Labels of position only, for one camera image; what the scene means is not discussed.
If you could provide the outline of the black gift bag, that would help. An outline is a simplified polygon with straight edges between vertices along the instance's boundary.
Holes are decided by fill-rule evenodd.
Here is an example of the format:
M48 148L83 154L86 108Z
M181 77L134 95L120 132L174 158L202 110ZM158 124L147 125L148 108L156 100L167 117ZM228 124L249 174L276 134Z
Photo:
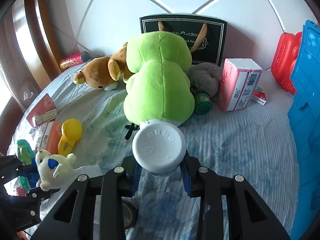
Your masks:
M158 23L163 24L165 31L181 36L189 48L196 39L204 24L207 32L200 46L191 53L193 64L210 62L220 65L226 39L227 22L215 17L196 14L155 14L140 18L142 33L158 30Z

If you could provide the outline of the red paper packet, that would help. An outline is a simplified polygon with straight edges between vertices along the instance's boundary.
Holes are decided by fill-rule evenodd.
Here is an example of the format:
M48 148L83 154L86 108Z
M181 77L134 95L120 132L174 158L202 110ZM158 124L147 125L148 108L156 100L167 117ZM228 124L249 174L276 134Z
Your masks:
M54 120L56 117L57 109L55 103L49 94L45 94L29 112L26 119L32 128L38 128L42 124Z

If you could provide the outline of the pink tissue pack box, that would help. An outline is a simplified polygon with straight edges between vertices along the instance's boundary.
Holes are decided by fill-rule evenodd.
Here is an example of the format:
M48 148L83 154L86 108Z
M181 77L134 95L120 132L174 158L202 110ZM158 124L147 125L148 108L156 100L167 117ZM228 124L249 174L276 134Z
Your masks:
M252 59L225 59L218 91L222 112L248 107L263 69Z

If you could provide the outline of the pink toothpaste box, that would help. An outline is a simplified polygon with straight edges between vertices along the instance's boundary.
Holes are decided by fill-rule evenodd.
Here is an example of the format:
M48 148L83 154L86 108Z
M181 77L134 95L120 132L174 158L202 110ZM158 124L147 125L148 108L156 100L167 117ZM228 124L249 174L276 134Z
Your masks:
M61 138L61 125L57 121L42 124L36 131L35 153L46 150L58 154L58 144Z

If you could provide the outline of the small white bear plush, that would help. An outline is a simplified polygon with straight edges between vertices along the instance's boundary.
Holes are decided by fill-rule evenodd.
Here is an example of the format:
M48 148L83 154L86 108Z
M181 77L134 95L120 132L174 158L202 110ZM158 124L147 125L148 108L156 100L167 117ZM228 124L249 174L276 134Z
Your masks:
M76 156L73 153L66 157L51 154L47 150L39 150L35 155L39 180L36 183L42 191L60 189L68 178L71 177Z

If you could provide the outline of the grey fluffy plush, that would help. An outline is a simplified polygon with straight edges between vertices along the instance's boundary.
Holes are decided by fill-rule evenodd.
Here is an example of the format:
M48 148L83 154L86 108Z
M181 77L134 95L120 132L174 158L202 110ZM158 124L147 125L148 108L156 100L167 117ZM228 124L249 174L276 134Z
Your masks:
M203 62L191 65L186 71L190 81L190 91L193 95L206 93L211 100L215 100L219 90L223 69L215 64Z

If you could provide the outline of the small red white box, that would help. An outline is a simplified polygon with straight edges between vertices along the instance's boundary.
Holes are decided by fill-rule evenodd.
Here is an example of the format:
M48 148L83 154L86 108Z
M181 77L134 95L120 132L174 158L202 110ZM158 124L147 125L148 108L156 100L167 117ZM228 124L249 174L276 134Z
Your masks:
M253 92L252 100L260 105L266 104L266 94L261 86L257 85L255 91Z

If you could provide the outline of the blue plastic storage crate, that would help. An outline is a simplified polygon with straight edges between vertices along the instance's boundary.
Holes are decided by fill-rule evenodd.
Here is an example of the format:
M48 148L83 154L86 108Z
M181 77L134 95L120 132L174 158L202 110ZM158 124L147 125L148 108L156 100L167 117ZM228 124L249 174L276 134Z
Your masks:
M307 20L291 80L288 111L299 168L298 205L291 239L300 239L319 214L319 27Z

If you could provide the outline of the large green plush toy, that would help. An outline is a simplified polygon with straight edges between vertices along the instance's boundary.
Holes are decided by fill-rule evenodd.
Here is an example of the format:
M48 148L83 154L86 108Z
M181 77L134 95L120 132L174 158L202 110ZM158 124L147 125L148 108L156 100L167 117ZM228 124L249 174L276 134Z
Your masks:
M195 108L186 70L191 53L185 40L166 31L140 34L127 43L124 114L136 125L166 121L180 126Z

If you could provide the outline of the red snack can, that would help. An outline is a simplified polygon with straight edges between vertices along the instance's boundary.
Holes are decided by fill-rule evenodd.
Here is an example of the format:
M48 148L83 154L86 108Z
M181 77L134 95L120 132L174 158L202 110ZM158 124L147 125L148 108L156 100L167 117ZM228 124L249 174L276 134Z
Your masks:
M88 61L88 53L83 51L81 53L74 54L68 58L62 59L60 61L60 68L65 70L69 67L77 66Z

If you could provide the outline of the yellow plastic clip toy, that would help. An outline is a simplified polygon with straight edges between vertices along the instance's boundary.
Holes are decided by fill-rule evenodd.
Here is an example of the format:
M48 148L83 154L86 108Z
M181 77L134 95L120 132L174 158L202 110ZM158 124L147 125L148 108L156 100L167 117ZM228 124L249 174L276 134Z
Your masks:
M68 119L61 127L61 138L58 144L58 154L67 156L69 155L74 145L82 137L82 125L78 119Z

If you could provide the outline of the small white teal-label bottle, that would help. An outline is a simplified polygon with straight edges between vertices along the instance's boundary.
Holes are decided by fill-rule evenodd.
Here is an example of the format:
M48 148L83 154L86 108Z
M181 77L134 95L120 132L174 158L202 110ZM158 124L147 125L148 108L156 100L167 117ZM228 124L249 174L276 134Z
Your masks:
M163 121L141 127L132 142L137 163L155 176L167 176L182 162L187 149L181 130Z

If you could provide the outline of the black tape roll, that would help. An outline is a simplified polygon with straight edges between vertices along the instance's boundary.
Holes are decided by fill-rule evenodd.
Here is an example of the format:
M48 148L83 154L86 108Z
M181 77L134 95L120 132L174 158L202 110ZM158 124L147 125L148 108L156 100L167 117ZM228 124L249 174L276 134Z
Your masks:
M138 220L138 209L129 201L122 200L124 229L135 226Z

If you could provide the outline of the green snack bag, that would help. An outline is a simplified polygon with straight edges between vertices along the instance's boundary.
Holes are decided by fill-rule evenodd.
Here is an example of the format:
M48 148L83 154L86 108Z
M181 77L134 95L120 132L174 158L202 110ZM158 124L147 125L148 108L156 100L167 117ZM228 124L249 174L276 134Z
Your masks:
M24 139L19 139L17 141L17 157L18 159L25 163L26 165L32 164L32 162L35 160L35 153L31 149L31 146L29 143ZM17 181L15 183L15 188L24 189L26 192L28 192L31 188L35 187L35 181L31 181L31 178L19 176L17 178Z

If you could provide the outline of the brown bear plush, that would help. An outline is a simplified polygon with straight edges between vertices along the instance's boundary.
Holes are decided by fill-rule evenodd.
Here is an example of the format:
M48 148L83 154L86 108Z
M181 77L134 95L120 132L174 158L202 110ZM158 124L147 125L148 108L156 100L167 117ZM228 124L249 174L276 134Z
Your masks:
M95 58L75 74L73 83L81 85L86 83L97 90L113 90L117 87L120 77L127 83L133 75L126 63L127 42L112 56Z

